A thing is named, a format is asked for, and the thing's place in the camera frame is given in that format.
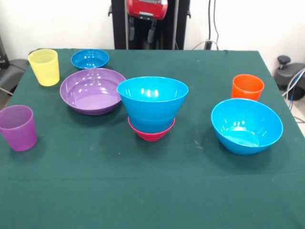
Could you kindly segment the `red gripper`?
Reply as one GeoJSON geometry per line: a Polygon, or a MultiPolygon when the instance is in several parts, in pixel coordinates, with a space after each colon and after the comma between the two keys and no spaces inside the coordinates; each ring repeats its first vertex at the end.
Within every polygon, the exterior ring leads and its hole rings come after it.
{"type": "Polygon", "coordinates": [[[134,17],[146,16],[153,18],[151,28],[148,32],[147,42],[153,43],[157,20],[163,20],[168,9],[167,0],[127,0],[127,11],[129,13],[129,40],[134,40],[134,17]]]}

